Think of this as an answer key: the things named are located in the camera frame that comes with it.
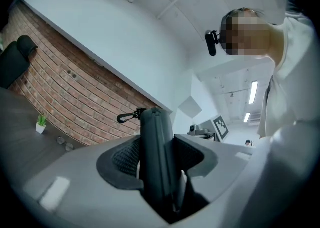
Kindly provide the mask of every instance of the gray table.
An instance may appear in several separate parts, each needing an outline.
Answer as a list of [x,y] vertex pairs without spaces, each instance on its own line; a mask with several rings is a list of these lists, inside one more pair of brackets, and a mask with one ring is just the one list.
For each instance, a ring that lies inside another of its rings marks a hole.
[[51,123],[36,132],[38,111],[25,96],[0,88],[0,163],[11,185],[22,187],[29,179],[67,154],[62,136],[75,149],[85,147]]

